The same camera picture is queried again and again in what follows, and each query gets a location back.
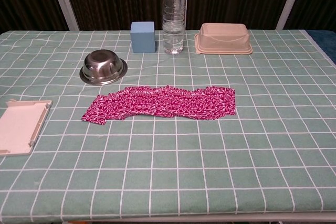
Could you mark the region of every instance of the blue cube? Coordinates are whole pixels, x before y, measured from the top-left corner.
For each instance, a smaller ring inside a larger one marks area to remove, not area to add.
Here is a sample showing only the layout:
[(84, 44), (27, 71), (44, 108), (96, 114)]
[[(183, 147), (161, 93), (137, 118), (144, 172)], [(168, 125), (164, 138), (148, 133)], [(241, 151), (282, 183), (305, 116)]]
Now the blue cube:
[(155, 52), (154, 22), (132, 22), (133, 52)]

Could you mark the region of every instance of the metal bowl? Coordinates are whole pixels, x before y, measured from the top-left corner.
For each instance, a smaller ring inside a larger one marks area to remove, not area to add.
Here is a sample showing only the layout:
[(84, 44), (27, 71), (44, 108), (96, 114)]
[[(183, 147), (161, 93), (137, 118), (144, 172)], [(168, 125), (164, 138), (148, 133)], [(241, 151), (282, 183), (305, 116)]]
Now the metal bowl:
[(113, 51), (96, 50), (89, 53), (79, 72), (83, 82), (91, 85), (105, 85), (122, 78), (127, 72), (127, 64)]

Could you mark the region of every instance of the pink patterned cloth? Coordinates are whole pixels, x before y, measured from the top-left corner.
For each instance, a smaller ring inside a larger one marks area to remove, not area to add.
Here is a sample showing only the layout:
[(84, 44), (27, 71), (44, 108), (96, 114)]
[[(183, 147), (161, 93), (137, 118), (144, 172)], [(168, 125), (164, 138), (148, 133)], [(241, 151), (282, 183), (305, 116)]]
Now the pink patterned cloth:
[(235, 90), (217, 86), (195, 91), (172, 86), (127, 87), (116, 93), (98, 95), (81, 119), (104, 125), (107, 120), (123, 120), (138, 114), (165, 118), (184, 116), (195, 120), (235, 115)]

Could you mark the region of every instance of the plastic water bottle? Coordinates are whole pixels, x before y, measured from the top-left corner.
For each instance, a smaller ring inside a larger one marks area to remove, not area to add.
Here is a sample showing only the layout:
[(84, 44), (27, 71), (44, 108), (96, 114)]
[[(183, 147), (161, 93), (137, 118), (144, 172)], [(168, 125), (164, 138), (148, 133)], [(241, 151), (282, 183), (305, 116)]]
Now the plastic water bottle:
[(183, 49), (185, 0), (163, 0), (163, 47), (167, 54), (179, 54)]

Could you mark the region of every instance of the green tablecloth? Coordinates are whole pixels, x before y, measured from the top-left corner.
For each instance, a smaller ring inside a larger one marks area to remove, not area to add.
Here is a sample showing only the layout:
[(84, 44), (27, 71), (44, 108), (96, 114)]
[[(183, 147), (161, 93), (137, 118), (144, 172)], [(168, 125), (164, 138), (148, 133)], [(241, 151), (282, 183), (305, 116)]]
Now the green tablecloth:
[[(129, 31), (0, 36), (5, 102), (53, 100), (31, 155), (0, 157), (0, 222), (336, 210), (336, 67), (299, 30), (252, 30), (251, 55), (134, 54)], [(103, 87), (79, 69), (111, 49), (129, 70)], [(237, 115), (80, 120), (97, 94), (150, 85), (235, 88)]]

